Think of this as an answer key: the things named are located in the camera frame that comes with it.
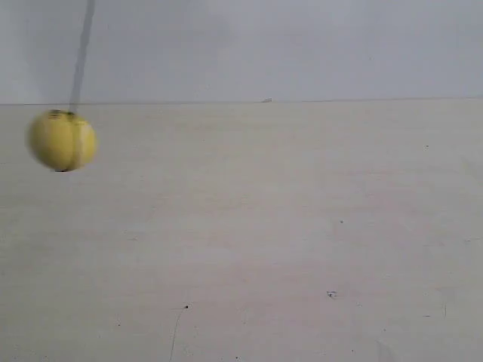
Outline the yellow tennis ball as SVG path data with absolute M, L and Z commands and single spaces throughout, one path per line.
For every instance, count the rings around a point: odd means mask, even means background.
M 50 109 L 36 116 L 26 131 L 32 156 L 55 172 L 71 172 L 90 163 L 97 153 L 97 135 L 78 114 Z

